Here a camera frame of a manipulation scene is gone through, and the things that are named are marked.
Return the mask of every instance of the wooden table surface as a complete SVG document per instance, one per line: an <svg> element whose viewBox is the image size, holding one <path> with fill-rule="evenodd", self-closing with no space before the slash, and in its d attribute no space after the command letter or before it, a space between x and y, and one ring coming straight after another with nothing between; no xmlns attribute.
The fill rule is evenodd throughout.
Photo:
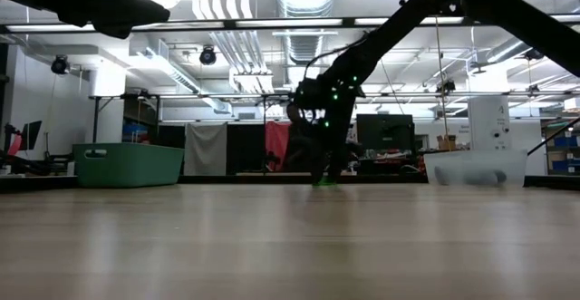
<svg viewBox="0 0 580 300"><path fill-rule="evenodd" d="M181 185L0 196L0 299L579 299L580 194Z"/></svg>

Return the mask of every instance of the green plastic bin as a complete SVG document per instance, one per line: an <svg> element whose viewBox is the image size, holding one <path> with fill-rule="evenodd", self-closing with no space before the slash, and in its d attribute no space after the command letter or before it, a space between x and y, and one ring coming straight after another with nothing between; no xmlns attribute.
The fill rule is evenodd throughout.
<svg viewBox="0 0 580 300"><path fill-rule="evenodd" d="M73 146L84 188L138 188L176 184L183 150L135 143Z"/></svg>

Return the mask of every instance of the robotic arm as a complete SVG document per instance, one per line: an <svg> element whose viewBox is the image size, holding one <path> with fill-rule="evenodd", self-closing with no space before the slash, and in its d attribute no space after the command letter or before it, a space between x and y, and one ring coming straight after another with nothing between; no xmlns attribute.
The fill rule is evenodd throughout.
<svg viewBox="0 0 580 300"><path fill-rule="evenodd" d="M451 3L460 7L451 11ZM329 175L336 177L356 97L364 97L361 84L381 58L429 15L465 16L506 29L524 43L580 76L580 35L523 0L408 0L385 24L355 42L316 79L304 78L294 102L304 110L325 110L318 122L324 151L331 153ZM312 172L322 176L322 171Z"/></svg>

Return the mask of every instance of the white curtain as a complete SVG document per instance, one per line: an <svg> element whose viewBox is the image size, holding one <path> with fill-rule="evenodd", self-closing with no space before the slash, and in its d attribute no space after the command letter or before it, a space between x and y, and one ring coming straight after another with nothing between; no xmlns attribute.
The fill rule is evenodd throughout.
<svg viewBox="0 0 580 300"><path fill-rule="evenodd" d="M186 126L186 176L226 175L227 124Z"/></svg>

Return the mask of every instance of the red curtain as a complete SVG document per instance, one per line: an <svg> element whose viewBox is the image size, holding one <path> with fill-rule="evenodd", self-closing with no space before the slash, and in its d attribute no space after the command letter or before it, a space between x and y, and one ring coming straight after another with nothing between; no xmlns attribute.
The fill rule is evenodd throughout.
<svg viewBox="0 0 580 300"><path fill-rule="evenodd" d="M286 145L288 143L288 123L278 123L270 121L266 123L266 150L272 151L280 159L280 164L270 164L272 171L279 171L282 169L284 156L286 154Z"/></svg>

